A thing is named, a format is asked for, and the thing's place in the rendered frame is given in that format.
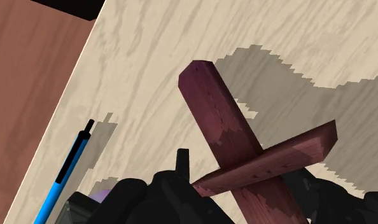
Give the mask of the dark grey angular object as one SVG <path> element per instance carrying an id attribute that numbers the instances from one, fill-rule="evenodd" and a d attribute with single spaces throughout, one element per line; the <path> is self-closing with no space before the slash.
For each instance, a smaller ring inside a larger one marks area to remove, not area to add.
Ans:
<path id="1" fill-rule="evenodd" d="M 101 190 L 87 196 L 74 192 L 65 202 L 55 224 L 86 224 L 111 190 Z"/>

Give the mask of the blue pen with black clip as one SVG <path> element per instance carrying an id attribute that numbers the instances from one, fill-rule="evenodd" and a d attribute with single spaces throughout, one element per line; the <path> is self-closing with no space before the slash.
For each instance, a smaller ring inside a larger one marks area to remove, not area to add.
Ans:
<path id="1" fill-rule="evenodd" d="M 45 224 L 49 215 L 51 214 L 58 198 L 60 197 L 72 171 L 74 170 L 83 150 L 85 149 L 88 140 L 91 137 L 90 130 L 94 124 L 93 119 L 89 119 L 86 127 L 79 131 L 75 142 L 73 143 L 68 156 L 66 157 L 62 168 L 59 171 L 48 195 L 39 210 L 39 213 L 34 220 L 34 224 Z"/>

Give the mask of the dark red wooden cross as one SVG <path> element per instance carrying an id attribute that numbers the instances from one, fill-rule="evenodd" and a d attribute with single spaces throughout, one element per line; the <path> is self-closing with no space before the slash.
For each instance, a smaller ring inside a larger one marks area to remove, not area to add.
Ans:
<path id="1" fill-rule="evenodd" d="M 193 182 L 196 191 L 232 192 L 248 224 L 309 224 L 281 176 L 326 158 L 335 121 L 264 150 L 212 62 L 192 61 L 178 87 L 220 167 Z"/>

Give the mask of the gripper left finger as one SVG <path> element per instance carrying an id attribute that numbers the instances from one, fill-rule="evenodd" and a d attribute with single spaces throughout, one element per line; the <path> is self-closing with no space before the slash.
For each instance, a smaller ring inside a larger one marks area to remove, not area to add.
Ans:
<path id="1" fill-rule="evenodd" d="M 86 224 L 235 224 L 189 182 L 189 150 L 178 149 L 175 170 L 159 171 L 152 182 L 122 179 Z"/>

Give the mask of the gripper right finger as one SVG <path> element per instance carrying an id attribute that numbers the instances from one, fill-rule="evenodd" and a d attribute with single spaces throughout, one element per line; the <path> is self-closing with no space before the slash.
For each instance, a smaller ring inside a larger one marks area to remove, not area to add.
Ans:
<path id="1" fill-rule="evenodd" d="M 282 177 L 310 224 L 378 224 L 378 192 L 366 192 L 361 199 L 305 167 Z"/>

